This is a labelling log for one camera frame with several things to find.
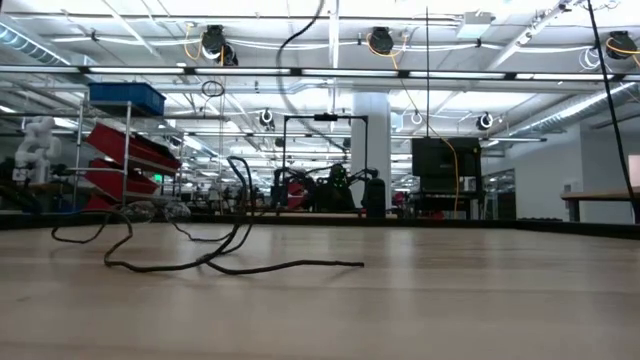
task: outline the metal shelving rack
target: metal shelving rack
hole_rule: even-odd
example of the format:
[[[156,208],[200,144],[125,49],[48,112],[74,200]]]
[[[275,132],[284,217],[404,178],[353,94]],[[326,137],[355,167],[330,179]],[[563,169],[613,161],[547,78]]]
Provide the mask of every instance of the metal shelving rack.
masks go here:
[[[87,107],[87,105],[89,106],[109,106],[109,107],[115,107],[115,108],[123,108],[126,109],[126,113],[125,113],[125,148],[124,148],[124,158],[123,158],[123,163],[121,164],[123,169],[104,169],[104,168],[80,168],[80,150],[82,147],[82,130],[83,130],[83,123],[84,123],[84,115],[85,115],[85,108]],[[144,159],[140,159],[137,157],[133,157],[129,155],[129,146],[130,146],[130,140],[131,140],[131,120],[132,120],[132,115],[133,112],[136,111],[138,114],[139,113],[143,113],[142,110],[137,109],[135,107],[135,105],[128,101],[126,103],[120,103],[120,102],[87,102],[87,97],[85,95],[85,98],[82,101],[82,105],[80,107],[80,111],[79,111],[79,116],[78,116],[78,131],[77,131],[77,138],[76,138],[76,161],[75,161],[75,168],[72,169],[68,169],[70,171],[73,171],[75,173],[75,179],[74,179],[74,185],[73,185],[73,198],[72,198],[72,204],[73,204],[73,208],[75,209],[76,204],[77,204],[77,196],[78,196],[78,182],[80,180],[80,174],[82,173],[87,173],[87,172],[116,172],[116,173],[122,173],[123,177],[122,177],[122,199],[120,200],[120,202],[124,205],[127,202],[127,198],[135,198],[135,199],[156,199],[156,200],[161,200],[161,199],[168,199],[169,197],[166,196],[157,196],[157,195],[148,195],[148,194],[141,194],[141,193],[136,193],[136,192],[131,192],[131,191],[127,191],[127,179],[129,176],[129,162],[133,161],[139,164],[145,164],[148,165],[150,167],[159,169],[159,170],[164,170],[167,172],[175,172],[176,175],[174,175],[173,179],[174,179],[174,184],[175,184],[175,180],[176,180],[176,176],[179,179],[178,182],[178,194],[180,194],[181,192],[181,180],[182,180],[182,167],[178,168],[178,170],[176,171],[175,169],[160,165],[160,164],[156,164]],[[154,117],[154,116],[149,116],[149,119],[164,119],[164,117]],[[180,139],[182,140],[184,138],[184,134],[181,132],[176,132],[176,134],[178,136],[180,136]],[[180,162],[182,162],[182,149],[183,149],[183,141],[180,142],[180,147],[179,147],[179,156],[178,156],[178,160]],[[164,177],[167,175],[162,174],[162,191],[164,192]],[[102,189],[100,189],[98,186],[96,186],[97,189],[99,189],[101,191],[102,194],[109,196],[110,198],[112,198],[115,201],[118,201],[118,199],[114,198],[113,196],[109,195],[108,193],[106,193],[105,191],[103,191]]]

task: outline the blue container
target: blue container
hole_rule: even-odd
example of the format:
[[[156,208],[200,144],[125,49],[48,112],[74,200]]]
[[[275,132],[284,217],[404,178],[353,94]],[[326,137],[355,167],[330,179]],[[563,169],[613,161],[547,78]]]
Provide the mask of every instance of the blue container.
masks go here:
[[[165,97],[145,83],[91,83],[89,102],[112,115],[125,116],[127,102],[133,105],[134,116],[163,116]]]

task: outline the white wall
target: white wall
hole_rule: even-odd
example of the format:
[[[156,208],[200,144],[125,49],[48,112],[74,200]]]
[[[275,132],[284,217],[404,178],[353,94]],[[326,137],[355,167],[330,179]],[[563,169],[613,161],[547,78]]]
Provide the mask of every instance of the white wall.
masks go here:
[[[580,127],[563,134],[546,136],[545,143],[520,144],[507,150],[504,159],[486,159],[483,173],[514,169],[518,218],[558,218],[569,220],[560,199],[565,184],[582,189]]]
[[[584,191],[624,191],[626,183],[613,131],[593,131],[583,126],[581,138]],[[622,143],[628,164],[629,154],[640,154],[640,134],[623,132]],[[585,202],[581,209],[581,220],[585,222],[633,223],[629,203]]]

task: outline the robotic arm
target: robotic arm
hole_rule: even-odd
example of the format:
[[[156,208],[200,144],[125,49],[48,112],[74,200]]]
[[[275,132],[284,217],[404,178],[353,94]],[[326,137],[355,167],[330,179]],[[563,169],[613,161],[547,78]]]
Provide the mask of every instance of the robotic arm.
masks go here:
[[[36,117],[25,127],[25,137],[15,154],[13,180],[20,182],[47,182],[49,159],[60,156],[60,139],[52,136],[55,126],[52,117]]]

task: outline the wooden table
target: wooden table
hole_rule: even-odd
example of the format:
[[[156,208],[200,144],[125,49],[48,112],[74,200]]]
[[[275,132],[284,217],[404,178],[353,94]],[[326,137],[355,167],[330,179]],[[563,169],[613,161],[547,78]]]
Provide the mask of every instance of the wooden table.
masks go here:
[[[633,188],[633,192],[640,198],[640,187]],[[630,202],[627,190],[615,190],[604,192],[573,192],[560,195],[562,200],[569,204],[569,220],[580,222],[581,201],[606,201],[606,202]],[[640,224],[640,214],[634,214],[635,223]]]
[[[228,226],[190,225],[215,237]],[[68,230],[78,238],[91,228]],[[195,259],[170,225],[136,224],[117,259]],[[256,226],[220,264],[362,260],[246,277],[102,265],[86,246],[2,233],[2,359],[638,359],[640,242],[511,230]]]

